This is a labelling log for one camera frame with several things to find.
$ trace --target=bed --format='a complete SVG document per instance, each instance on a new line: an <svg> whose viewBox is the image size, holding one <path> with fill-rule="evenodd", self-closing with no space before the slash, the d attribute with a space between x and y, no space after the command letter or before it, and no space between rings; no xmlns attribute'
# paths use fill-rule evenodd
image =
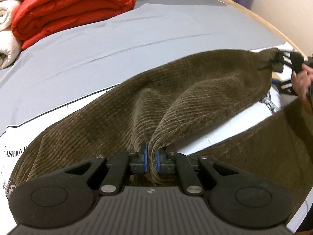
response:
<svg viewBox="0 0 313 235"><path fill-rule="evenodd" d="M273 28L222 0L137 0L132 11L38 41L20 54L14 66L0 70L3 187L19 156L41 131L126 79L201 51L258 52L269 47L296 48L278 31L275 33ZM286 68L276 77L286 80L290 74ZM278 108L294 98L279 95L275 88L270 94ZM188 155L243 132L271 115L267 106L258 102L225 124L206 128L168 148ZM289 222L291 231L297 230L312 202L313 190ZM0 204L5 213L1 219L2 235L15 226L4 190Z"/></svg>

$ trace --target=gray bedsheet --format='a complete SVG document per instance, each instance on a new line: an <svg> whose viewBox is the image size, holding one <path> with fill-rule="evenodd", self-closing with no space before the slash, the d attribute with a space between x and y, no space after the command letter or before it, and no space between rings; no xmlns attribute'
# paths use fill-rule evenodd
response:
<svg viewBox="0 0 313 235"><path fill-rule="evenodd" d="M283 43L217 0L137 0L132 11L40 40L0 71L0 134L8 125L186 55Z"/></svg>

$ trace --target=folded white towel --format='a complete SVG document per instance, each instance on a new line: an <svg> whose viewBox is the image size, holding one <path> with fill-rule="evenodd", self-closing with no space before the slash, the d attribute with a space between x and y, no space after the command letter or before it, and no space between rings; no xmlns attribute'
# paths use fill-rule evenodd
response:
<svg viewBox="0 0 313 235"><path fill-rule="evenodd" d="M0 32L0 70L11 65L21 52L21 43L10 28Z"/></svg>
<svg viewBox="0 0 313 235"><path fill-rule="evenodd" d="M20 5L20 0L7 0L0 2L0 31L11 25L13 17Z"/></svg>

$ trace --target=red comforter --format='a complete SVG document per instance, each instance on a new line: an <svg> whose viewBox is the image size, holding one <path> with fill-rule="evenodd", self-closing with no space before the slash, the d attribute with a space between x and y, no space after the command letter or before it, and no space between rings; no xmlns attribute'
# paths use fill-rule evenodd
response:
<svg viewBox="0 0 313 235"><path fill-rule="evenodd" d="M109 19L134 6L135 0L24 0L11 29L26 49L55 32Z"/></svg>

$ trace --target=brown corduroy cloth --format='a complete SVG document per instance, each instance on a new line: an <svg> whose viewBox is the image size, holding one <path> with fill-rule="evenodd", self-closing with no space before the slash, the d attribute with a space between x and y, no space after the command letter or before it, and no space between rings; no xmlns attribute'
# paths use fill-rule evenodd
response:
<svg viewBox="0 0 313 235"><path fill-rule="evenodd" d="M270 62L278 51L207 51L134 76L38 135L11 180L19 185L91 155L110 158L148 142L147 177L157 184L156 150L259 101L272 70L282 70Z"/></svg>
<svg viewBox="0 0 313 235"><path fill-rule="evenodd" d="M295 200L291 219L313 186L313 116L296 99L249 130L195 155L208 155L284 186Z"/></svg>

